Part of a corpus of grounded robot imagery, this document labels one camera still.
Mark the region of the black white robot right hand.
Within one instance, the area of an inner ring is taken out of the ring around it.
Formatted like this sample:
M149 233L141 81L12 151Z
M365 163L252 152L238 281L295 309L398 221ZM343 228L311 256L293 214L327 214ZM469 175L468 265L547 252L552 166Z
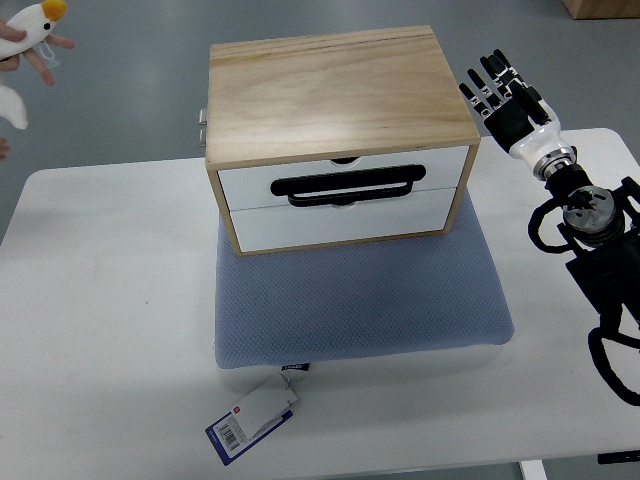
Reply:
M526 82L505 54L496 49L480 58L491 80L469 69L471 85L459 90L504 152L524 161L532 174L548 180L577 161L576 150L561 138L561 123L539 92Z

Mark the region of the person's hand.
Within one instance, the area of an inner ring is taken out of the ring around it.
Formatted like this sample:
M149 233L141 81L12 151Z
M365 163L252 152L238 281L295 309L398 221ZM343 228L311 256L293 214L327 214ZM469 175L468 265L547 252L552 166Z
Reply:
M17 43L26 36L25 31L16 30L6 25L6 20L1 19L1 38L10 42ZM55 47L63 49L74 49L76 43L66 37L51 34L45 42ZM52 71L46 66L44 57L34 48L25 50L18 56L7 57L1 61L1 72L14 72L20 67L21 59L24 58L39 74L44 84L47 86L54 86L55 79Z

